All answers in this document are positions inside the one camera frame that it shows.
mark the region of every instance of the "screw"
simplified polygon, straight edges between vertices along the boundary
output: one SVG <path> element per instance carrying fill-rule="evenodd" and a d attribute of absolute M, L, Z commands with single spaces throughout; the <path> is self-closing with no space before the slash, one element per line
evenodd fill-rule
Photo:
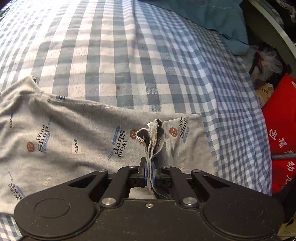
<path fill-rule="evenodd" d="M 194 205 L 197 203 L 197 200 L 194 197 L 186 197 L 183 199 L 183 203 L 186 205 Z"/>
<path fill-rule="evenodd" d="M 153 205 L 152 203 L 147 203 L 145 206 L 146 206 L 147 208 L 151 208 L 151 207 L 153 207 L 154 205 Z"/>
<path fill-rule="evenodd" d="M 112 197 L 106 197 L 102 200 L 102 204 L 107 205 L 107 206 L 113 205 L 114 203 L 116 203 L 116 200 Z"/>

